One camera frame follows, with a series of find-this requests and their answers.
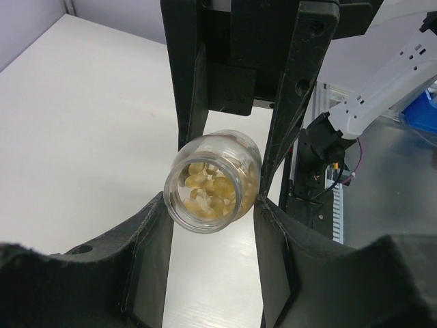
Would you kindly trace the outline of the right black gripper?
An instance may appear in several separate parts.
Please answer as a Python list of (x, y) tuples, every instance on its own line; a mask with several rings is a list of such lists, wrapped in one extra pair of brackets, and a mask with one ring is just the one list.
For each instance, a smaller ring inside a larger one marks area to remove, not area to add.
[(272, 103), (277, 91), (259, 188), (265, 199), (300, 130), (339, 23), (339, 2), (161, 1), (160, 8), (178, 148), (203, 135), (208, 102), (213, 111), (248, 115), (254, 100)]

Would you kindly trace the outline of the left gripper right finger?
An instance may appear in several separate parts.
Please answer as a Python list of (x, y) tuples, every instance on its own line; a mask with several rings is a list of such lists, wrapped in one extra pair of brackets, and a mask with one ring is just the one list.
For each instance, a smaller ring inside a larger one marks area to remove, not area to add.
[(263, 327), (435, 327), (436, 237), (386, 235), (352, 249), (254, 208)]

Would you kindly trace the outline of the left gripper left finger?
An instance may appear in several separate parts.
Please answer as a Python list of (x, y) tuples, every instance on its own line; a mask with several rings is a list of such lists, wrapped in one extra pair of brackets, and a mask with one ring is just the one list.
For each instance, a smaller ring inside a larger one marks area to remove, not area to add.
[(1, 245), (2, 327), (161, 327), (172, 220), (162, 193), (65, 254)]

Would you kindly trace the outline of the clear pill bottle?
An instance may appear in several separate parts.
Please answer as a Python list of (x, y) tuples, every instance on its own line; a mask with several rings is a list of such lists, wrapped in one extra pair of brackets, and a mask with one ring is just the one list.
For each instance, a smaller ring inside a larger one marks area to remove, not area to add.
[(262, 159), (244, 133), (221, 130), (188, 142), (163, 190), (169, 216), (182, 228), (211, 234), (243, 217), (259, 192)]

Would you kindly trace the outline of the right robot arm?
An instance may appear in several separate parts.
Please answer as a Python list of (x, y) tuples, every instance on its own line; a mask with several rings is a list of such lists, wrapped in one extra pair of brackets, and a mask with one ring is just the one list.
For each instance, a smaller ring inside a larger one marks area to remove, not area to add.
[[(203, 133), (209, 111), (248, 115), (274, 104), (259, 177), (266, 196), (298, 136), (331, 41), (361, 35), (379, 1), (162, 1), (178, 118), (178, 144)], [(338, 161), (385, 110), (436, 77), (436, 13), (368, 82), (308, 128), (313, 172)]]

